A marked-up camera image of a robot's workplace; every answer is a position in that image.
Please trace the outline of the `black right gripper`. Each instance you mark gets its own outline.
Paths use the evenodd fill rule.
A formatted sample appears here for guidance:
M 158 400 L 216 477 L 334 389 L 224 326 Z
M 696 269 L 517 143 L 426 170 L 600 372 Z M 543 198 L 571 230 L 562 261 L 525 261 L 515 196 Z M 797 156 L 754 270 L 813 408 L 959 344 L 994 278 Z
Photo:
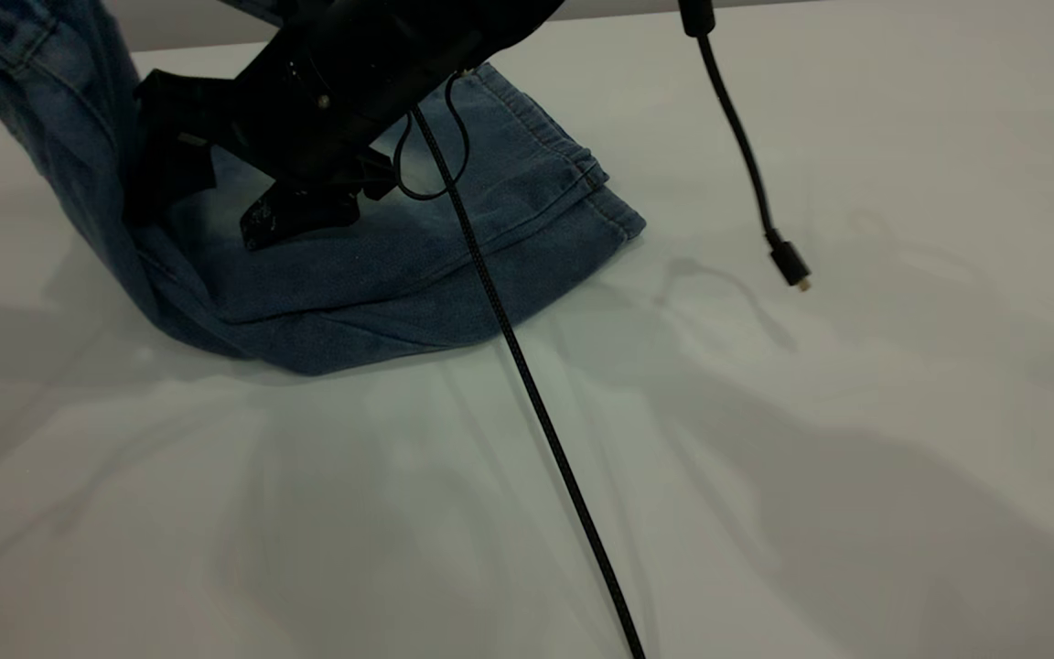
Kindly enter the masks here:
M 243 212 L 264 250 L 360 219 L 357 197 L 396 187 L 372 143 L 455 71 L 452 9 L 254 9 L 274 38 L 235 78 L 152 70 L 134 89 L 143 143 L 126 221 L 158 222 L 217 187 L 212 148 L 275 179 Z

